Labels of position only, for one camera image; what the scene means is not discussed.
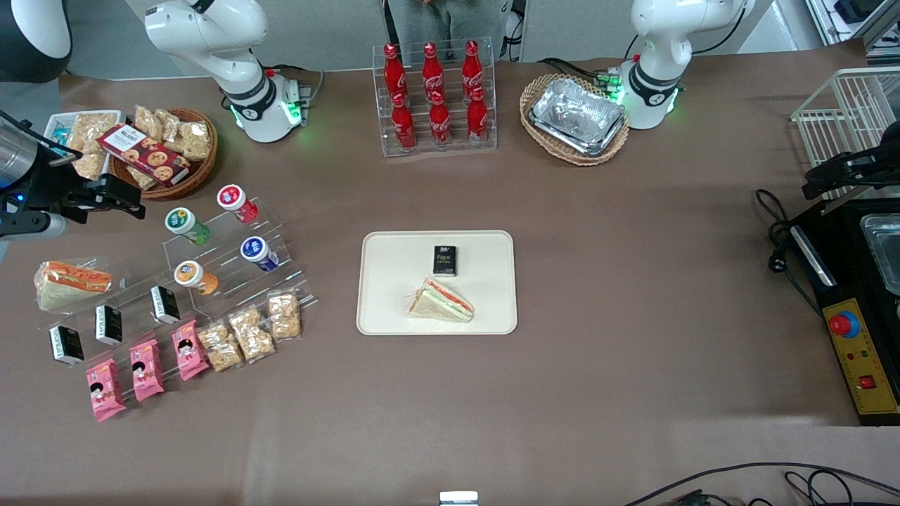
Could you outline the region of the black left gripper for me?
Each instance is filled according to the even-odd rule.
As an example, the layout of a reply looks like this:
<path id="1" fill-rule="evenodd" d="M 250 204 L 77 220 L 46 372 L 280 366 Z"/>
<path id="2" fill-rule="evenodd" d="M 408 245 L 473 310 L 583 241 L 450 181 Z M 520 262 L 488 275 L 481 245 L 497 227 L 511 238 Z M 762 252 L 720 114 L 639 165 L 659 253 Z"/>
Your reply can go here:
<path id="1" fill-rule="evenodd" d="M 823 163 L 806 172 L 803 196 L 813 200 L 842 187 L 897 186 L 899 141 L 882 141 L 877 147 L 859 153 L 840 153 L 839 163 Z"/>

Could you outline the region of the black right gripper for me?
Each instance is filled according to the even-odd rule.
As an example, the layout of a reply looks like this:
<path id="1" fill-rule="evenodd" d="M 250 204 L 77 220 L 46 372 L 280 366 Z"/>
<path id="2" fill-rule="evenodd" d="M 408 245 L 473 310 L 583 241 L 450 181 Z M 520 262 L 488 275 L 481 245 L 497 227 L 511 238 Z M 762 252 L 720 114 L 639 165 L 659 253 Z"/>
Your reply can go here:
<path id="1" fill-rule="evenodd" d="M 103 174 L 97 180 L 97 195 L 87 188 L 88 180 L 78 175 L 71 164 L 52 167 L 59 158 L 48 150 L 39 150 L 29 170 L 25 191 L 25 210 L 52 214 L 80 214 L 87 221 L 94 212 L 120 211 L 144 220 L 147 209 L 141 204 L 141 189 L 118 176 Z"/>

